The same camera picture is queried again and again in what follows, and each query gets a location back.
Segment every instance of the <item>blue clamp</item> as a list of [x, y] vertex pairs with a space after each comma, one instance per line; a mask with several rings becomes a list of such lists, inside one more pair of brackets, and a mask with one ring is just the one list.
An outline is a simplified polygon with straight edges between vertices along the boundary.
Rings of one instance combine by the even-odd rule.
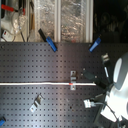
[[56, 46], [54, 45], [52, 39], [49, 36], [46, 38], [46, 41], [52, 47], [53, 51], [56, 52], [57, 51], [57, 48], [56, 48]]
[[92, 52], [100, 44], [100, 42], [101, 42], [101, 38], [98, 37], [94, 42], [94, 44], [89, 48], [89, 51]]
[[0, 126], [2, 126], [5, 123], [5, 121], [6, 121], [5, 118], [1, 119], [0, 120]]

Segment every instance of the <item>black perforated table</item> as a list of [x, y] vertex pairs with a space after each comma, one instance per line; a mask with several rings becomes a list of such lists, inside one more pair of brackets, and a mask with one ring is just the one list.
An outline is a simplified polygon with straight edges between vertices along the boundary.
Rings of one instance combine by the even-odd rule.
[[[128, 51], [128, 44], [101, 44], [93, 53], [89, 44], [56, 44], [53, 52], [47, 43], [0, 43], [0, 82], [70, 82], [70, 71], [77, 71], [77, 82], [89, 82], [81, 76], [83, 68], [106, 80], [101, 55], [108, 53], [115, 65]], [[0, 117], [4, 128], [96, 128], [93, 120], [98, 108], [85, 109], [83, 100], [100, 94], [96, 86], [64, 85], [0, 86]], [[38, 94], [43, 104], [31, 113], [29, 108]], [[109, 121], [101, 122], [106, 126]]]

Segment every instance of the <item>metal bracket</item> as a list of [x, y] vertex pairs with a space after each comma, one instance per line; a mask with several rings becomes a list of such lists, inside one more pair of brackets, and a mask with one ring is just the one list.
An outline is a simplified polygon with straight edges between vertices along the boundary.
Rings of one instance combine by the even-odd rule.
[[41, 105], [43, 100], [43, 97], [41, 95], [38, 95], [38, 97], [34, 101], [34, 104], [30, 107], [30, 111], [34, 113], [35, 110]]
[[[70, 80], [71, 80], [71, 83], [76, 83], [76, 71], [71, 71]], [[76, 85], [71, 85], [70, 90], [75, 91], [76, 90]]]

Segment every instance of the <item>screw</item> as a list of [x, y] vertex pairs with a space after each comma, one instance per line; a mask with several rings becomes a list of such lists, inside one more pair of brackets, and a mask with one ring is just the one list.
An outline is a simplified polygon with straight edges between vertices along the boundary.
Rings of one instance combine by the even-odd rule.
[[2, 48], [2, 49], [4, 49], [4, 45], [3, 45], [3, 46], [1, 46], [1, 48]]

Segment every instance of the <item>white cable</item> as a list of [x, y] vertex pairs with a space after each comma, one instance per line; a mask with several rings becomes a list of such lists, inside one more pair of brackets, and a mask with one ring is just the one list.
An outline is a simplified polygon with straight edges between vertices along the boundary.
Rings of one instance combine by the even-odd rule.
[[42, 83], [0, 83], [0, 86], [8, 85], [78, 85], [78, 86], [96, 86], [94, 83], [51, 83], [51, 82], [42, 82]]

